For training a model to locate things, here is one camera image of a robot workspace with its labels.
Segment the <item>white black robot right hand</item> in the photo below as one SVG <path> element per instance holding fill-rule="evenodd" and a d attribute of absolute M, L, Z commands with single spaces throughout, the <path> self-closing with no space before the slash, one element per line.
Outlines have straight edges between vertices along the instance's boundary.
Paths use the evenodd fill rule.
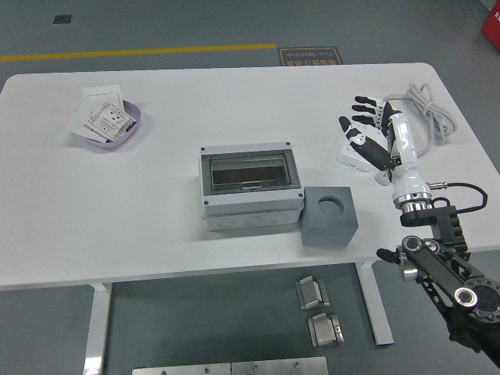
<path fill-rule="evenodd" d="M 339 123 L 349 146 L 378 170 L 388 172 L 393 183 L 393 203 L 397 209 L 409 202 L 427 204 L 431 200 L 428 185 L 420 178 L 418 158 L 407 117 L 388 101 L 356 96 L 352 118 L 341 116 Z M 379 130 L 386 138 L 385 147 L 362 132 L 362 126 Z"/>

